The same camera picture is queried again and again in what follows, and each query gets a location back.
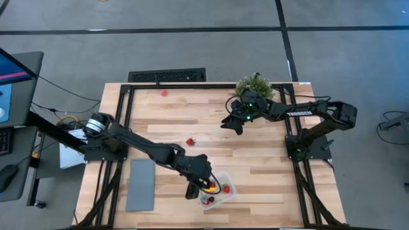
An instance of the computer screen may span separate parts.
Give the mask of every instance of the computer screen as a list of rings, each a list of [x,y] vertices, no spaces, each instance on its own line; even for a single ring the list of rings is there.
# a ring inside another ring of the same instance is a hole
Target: computer screen
[[[0,52],[0,85],[31,79],[32,73],[25,70],[21,63],[9,57],[3,50]]]

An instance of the strawberry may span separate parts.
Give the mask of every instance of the strawberry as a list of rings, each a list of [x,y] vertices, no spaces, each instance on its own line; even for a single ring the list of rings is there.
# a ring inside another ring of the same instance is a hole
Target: strawberry
[[[189,139],[186,140],[186,144],[188,146],[193,146],[194,145],[194,140],[192,138],[189,138]]]
[[[223,188],[223,192],[224,192],[224,193],[230,193],[230,187],[229,187],[229,185],[226,185],[226,186]]]

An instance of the green plant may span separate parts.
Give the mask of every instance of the green plant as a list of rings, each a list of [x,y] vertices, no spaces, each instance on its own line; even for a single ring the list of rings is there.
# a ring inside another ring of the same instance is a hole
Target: green plant
[[[236,95],[242,95],[246,90],[257,91],[263,98],[272,99],[274,93],[270,87],[270,81],[254,73],[251,77],[244,77],[236,85]]]

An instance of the white paper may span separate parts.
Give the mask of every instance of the white paper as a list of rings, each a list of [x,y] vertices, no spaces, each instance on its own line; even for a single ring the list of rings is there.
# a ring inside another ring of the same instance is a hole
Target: white paper
[[[87,143],[86,136],[82,129],[71,130],[68,133]],[[59,167],[61,169],[66,169],[83,163],[84,155],[82,153],[59,143]]]

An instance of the clear plastic bowl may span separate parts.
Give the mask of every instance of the clear plastic bowl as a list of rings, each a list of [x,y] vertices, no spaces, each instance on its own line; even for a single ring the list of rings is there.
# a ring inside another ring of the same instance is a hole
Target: clear plastic bowl
[[[202,191],[199,193],[199,203],[202,206],[204,210],[210,210],[212,208],[220,206],[222,203],[225,203],[226,201],[230,201],[231,199],[236,197],[237,191],[233,183],[231,182],[231,179],[229,175],[226,172],[220,172],[215,175],[217,180],[219,181],[220,185],[222,186],[223,184],[227,184],[230,187],[230,192],[224,193],[223,191],[220,192],[219,194],[211,195],[211,194],[206,194]],[[216,191],[219,191],[219,186],[216,183]],[[207,198],[209,197],[214,197],[215,201],[211,202],[209,205],[203,204],[200,200],[203,196],[206,196]]]

